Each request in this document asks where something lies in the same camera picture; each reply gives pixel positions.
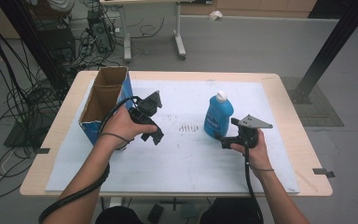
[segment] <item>tape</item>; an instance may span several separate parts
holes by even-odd
[[[326,169],[324,169],[324,168],[313,168],[312,170],[313,170],[313,173],[316,175],[326,175],[327,178],[336,177],[336,175],[334,175],[333,171],[327,172]]]
[[[50,152],[50,148],[46,148],[46,147],[41,147],[36,151],[37,154],[48,154],[49,152]]]

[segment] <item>cardboard box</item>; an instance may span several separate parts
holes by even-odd
[[[132,87],[127,67],[101,68],[79,118],[80,127],[93,145],[98,139],[98,130],[105,115],[117,102],[130,96]],[[126,107],[132,107],[132,101],[128,101]]]

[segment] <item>wooden table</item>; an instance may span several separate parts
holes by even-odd
[[[62,107],[46,136],[42,147],[50,148],[49,154],[39,154],[25,177],[21,194],[58,195],[45,191],[48,178],[60,145],[85,94],[89,83],[98,71],[80,72],[69,90]],[[333,193],[325,175],[316,175],[313,168],[322,168],[309,138],[286,93],[281,79],[275,74],[255,73],[200,73],[200,72],[144,72],[130,71],[131,80],[216,80],[260,82],[267,95],[270,108],[278,124],[289,160],[296,174],[300,193],[296,196],[329,196]]]

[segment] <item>black pole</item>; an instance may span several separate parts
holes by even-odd
[[[301,79],[295,90],[289,91],[290,98],[294,104],[307,104],[310,102],[308,96],[313,87],[322,77],[330,63],[336,58],[357,26],[358,0],[352,0],[333,32],[326,42],[324,42],[305,76]]]
[[[46,47],[40,40],[28,8],[21,0],[0,0],[0,8],[4,11],[17,33],[31,51],[35,60],[45,73],[48,81],[63,99],[69,90],[69,84],[58,69]]]

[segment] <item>hand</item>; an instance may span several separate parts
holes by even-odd
[[[259,170],[270,170],[272,169],[271,163],[269,162],[269,155],[267,154],[267,146],[264,138],[264,133],[257,129],[258,140],[257,145],[254,148],[249,149],[249,162],[254,167],[253,172],[257,178],[260,177],[260,173],[263,171]],[[238,144],[231,144],[230,147],[240,153],[245,153],[245,148]]]
[[[128,110],[123,105],[118,109],[117,113],[106,122],[102,133],[114,133],[124,139],[127,139],[128,141],[131,141],[140,133],[153,133],[157,129],[156,125],[134,123]],[[115,137],[112,135],[101,135],[100,139],[102,138],[111,139]]]

